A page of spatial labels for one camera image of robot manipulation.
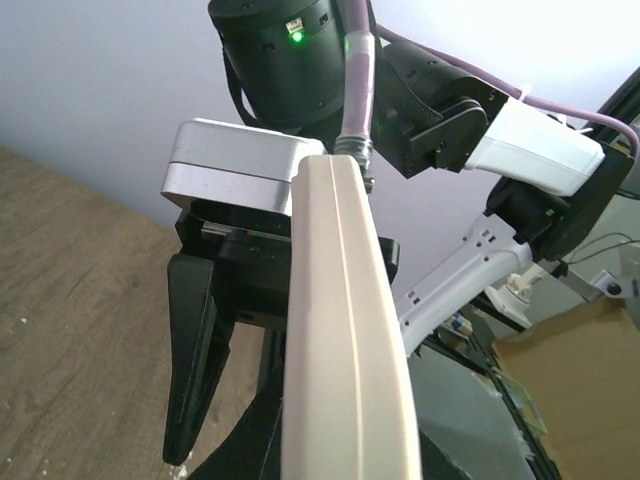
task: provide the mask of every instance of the black bracket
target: black bracket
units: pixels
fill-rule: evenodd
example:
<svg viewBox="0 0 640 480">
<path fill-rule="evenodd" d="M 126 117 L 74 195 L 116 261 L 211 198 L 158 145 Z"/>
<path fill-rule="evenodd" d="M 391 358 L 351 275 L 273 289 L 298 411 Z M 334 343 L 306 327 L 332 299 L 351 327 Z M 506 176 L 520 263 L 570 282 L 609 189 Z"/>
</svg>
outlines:
<svg viewBox="0 0 640 480">
<path fill-rule="evenodd" d="M 589 235 L 633 166 L 628 155 L 602 145 L 605 157 L 571 197 L 558 197 L 516 180 L 502 178 L 487 201 L 516 230 L 515 240 L 528 243 L 533 261 L 556 261 Z"/>
<path fill-rule="evenodd" d="M 387 45 L 377 64 L 376 150 L 405 178 L 462 170 L 507 95 L 410 42 Z"/>
<path fill-rule="evenodd" d="M 288 239 L 239 228 L 207 235 L 204 226 L 182 212 L 176 230 L 183 248 L 168 266 L 172 375 L 163 459 L 171 465 L 181 465 L 193 449 L 229 356 L 235 322 L 286 328 Z M 387 238 L 379 242 L 391 282 L 399 246 Z"/>
</svg>

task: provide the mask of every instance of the white arm segment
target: white arm segment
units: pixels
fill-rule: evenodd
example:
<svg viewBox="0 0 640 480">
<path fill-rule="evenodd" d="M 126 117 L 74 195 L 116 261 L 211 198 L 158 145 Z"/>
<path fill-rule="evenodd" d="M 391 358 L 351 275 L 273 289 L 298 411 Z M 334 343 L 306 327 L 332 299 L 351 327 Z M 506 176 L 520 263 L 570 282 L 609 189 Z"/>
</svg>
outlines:
<svg viewBox="0 0 640 480">
<path fill-rule="evenodd" d="M 419 480 L 407 361 L 355 161 L 303 159 L 292 185 L 283 480 Z"/>
<path fill-rule="evenodd" d="M 464 168 L 487 170 L 553 195 L 571 196 L 603 159 L 598 142 L 510 98 Z"/>
<path fill-rule="evenodd" d="M 453 251 L 404 295 L 396 310 L 407 356 L 489 285 L 532 263 L 528 244 L 497 215 L 480 215 Z"/>
</svg>

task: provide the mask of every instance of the green led light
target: green led light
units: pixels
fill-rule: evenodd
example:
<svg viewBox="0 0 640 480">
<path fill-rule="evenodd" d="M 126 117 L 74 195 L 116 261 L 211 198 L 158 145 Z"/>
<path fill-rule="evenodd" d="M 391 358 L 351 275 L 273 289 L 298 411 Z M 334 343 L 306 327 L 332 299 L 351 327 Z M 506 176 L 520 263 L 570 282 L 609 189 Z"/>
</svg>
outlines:
<svg viewBox="0 0 640 480">
<path fill-rule="evenodd" d="M 302 32 L 293 32 L 291 34 L 291 40 L 293 40 L 296 43 L 300 43 L 303 38 L 304 38 L 304 33 Z"/>
</svg>

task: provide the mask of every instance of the cable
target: cable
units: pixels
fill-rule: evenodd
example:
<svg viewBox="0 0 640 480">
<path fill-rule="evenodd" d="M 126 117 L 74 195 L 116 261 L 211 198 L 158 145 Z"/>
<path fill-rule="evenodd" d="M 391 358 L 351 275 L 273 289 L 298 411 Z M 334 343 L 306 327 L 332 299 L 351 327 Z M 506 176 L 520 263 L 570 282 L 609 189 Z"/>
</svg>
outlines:
<svg viewBox="0 0 640 480">
<path fill-rule="evenodd" d="M 640 195 L 633 192 L 629 192 L 624 188 L 619 188 L 617 194 L 620 195 L 621 197 L 628 198 L 629 200 L 635 200 L 635 201 L 640 200 Z"/>
<path fill-rule="evenodd" d="M 600 235 L 598 238 L 595 238 L 593 240 L 591 240 L 590 242 L 588 242 L 585 245 L 582 245 L 579 248 L 576 248 L 572 253 L 571 253 L 571 257 L 569 257 L 568 263 L 571 264 L 571 262 L 573 261 L 574 257 L 576 256 L 576 253 L 580 253 L 581 251 L 583 251 L 585 248 L 590 247 L 591 245 L 593 245 L 594 243 L 599 242 L 600 240 L 604 240 L 605 238 L 609 238 L 609 237 L 615 237 L 615 236 L 620 236 L 620 237 L 624 237 L 626 240 L 632 242 L 633 238 L 631 238 L 629 235 L 627 235 L 626 233 L 622 233 L 622 232 L 611 232 L 611 233 L 607 233 L 605 235 Z"/>
<path fill-rule="evenodd" d="M 366 0 L 344 0 L 346 7 L 344 39 L 346 54 L 342 129 L 334 153 L 347 154 L 366 172 L 369 169 L 373 142 L 373 98 L 376 38 L 369 28 Z"/>
<path fill-rule="evenodd" d="M 380 33 L 380 36 L 382 38 L 384 38 L 389 42 L 412 43 L 418 48 L 422 48 L 427 52 L 431 53 L 432 55 L 440 57 L 444 61 L 449 62 L 452 65 L 455 65 L 457 67 L 460 67 L 466 70 L 472 75 L 475 75 L 476 77 L 484 80 L 485 82 L 493 85 L 494 87 L 504 91 L 506 94 L 508 94 L 511 97 L 520 98 L 522 95 L 522 90 L 520 90 L 519 88 L 514 87 L 513 85 L 505 82 L 504 80 L 501 80 L 495 75 L 485 70 L 482 70 L 481 68 L 476 67 L 471 63 L 468 63 L 468 62 L 465 62 L 464 60 L 456 58 L 453 55 L 440 52 L 433 48 L 429 48 L 424 45 L 421 45 L 420 43 L 414 42 L 413 40 L 409 40 L 408 38 L 405 38 L 400 34 L 392 32 L 391 30 L 383 27 L 382 25 L 378 25 L 378 32 Z M 572 108 L 566 105 L 561 105 L 559 103 L 551 102 L 549 100 L 544 100 L 542 98 L 534 97 L 532 95 L 525 96 L 525 98 L 523 99 L 523 102 L 532 107 L 540 108 L 542 110 L 547 110 L 549 112 L 560 113 L 563 115 L 568 115 L 570 117 L 580 118 L 582 120 L 587 120 L 589 122 L 605 125 L 613 130 L 616 130 L 617 132 L 620 132 L 629 140 L 633 157 L 636 159 L 636 161 L 640 161 L 640 138 L 638 137 L 636 132 L 634 132 L 633 129 L 629 125 L 626 125 L 624 122 L 621 122 L 616 118 L 603 115 L 601 113 L 587 112 L 577 108 Z"/>
<path fill-rule="evenodd" d="M 586 257 L 583 257 L 583 258 L 581 258 L 580 260 L 576 260 L 576 261 L 574 261 L 574 262 L 568 262 L 568 263 L 567 263 L 567 265 L 577 265 L 578 263 L 582 263 L 582 262 L 584 262 L 585 260 L 589 260 L 590 258 L 593 258 L 593 257 L 595 257 L 595 256 L 597 256 L 597 255 L 600 255 L 601 253 L 608 252 L 609 250 L 613 250 L 613 249 L 615 249 L 615 248 L 620 248 L 620 247 L 622 247 L 623 245 L 630 245 L 630 244 L 632 244 L 632 243 L 640 243 L 640 240 L 629 240 L 629 241 L 627 241 L 627 242 L 622 242 L 622 243 L 618 243 L 618 244 L 616 244 L 616 245 L 611 245 L 610 247 L 607 247 L 607 248 L 603 248 L 603 249 L 601 249 L 601 250 L 598 250 L 597 252 L 594 252 L 594 253 L 592 253 L 591 255 L 587 255 Z"/>
</svg>

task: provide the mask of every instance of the black cylindrical actuator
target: black cylindrical actuator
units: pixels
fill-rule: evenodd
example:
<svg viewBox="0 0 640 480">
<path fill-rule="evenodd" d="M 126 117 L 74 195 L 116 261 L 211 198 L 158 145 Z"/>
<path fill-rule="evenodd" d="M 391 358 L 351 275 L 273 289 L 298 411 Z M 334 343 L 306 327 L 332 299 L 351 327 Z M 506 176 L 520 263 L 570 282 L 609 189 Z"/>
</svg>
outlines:
<svg viewBox="0 0 640 480">
<path fill-rule="evenodd" d="M 212 0 L 209 16 L 262 124 L 301 128 L 342 108 L 344 34 L 331 0 Z"/>
</svg>

